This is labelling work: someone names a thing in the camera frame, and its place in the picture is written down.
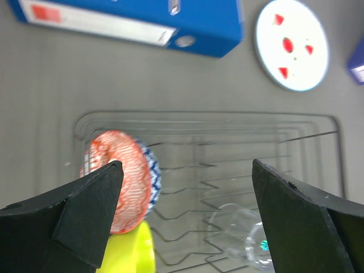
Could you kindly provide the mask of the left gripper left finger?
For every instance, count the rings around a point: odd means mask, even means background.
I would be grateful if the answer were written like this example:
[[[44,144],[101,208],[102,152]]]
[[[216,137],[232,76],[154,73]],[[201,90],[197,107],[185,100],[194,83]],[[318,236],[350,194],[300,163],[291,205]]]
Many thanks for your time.
[[[1,272],[95,272],[123,183],[120,161],[1,209]]]

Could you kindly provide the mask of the white watermelon plate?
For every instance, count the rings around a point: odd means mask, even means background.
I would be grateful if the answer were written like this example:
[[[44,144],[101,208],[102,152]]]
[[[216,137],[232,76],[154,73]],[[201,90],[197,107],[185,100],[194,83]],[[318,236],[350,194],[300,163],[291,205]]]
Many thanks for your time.
[[[269,1],[255,26],[255,49],[278,85],[306,92],[318,86],[329,66],[329,45],[316,14],[300,1]]]

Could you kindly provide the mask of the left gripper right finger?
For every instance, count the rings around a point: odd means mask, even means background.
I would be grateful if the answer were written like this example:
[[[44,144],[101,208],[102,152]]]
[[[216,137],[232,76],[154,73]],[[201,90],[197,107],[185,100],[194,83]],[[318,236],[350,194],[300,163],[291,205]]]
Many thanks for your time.
[[[363,205],[255,159],[252,178],[276,272],[363,272]]]

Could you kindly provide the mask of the red blue patterned bowl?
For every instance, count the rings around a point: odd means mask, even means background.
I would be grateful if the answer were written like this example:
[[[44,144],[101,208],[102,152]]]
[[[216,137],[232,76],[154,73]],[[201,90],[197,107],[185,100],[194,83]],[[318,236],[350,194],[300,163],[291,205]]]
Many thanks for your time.
[[[162,172],[148,145],[123,131],[109,130],[91,141],[80,176],[115,160],[122,163],[123,182],[110,232],[123,234],[153,210],[162,187]]]

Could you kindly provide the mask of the clear glass tumbler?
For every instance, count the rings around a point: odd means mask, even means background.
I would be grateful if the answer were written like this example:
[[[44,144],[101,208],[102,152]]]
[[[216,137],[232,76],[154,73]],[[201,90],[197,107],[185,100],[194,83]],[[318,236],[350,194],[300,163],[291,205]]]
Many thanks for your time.
[[[247,262],[259,272],[274,272],[274,265],[257,209],[229,203],[220,206],[208,221],[207,241],[227,257]]]

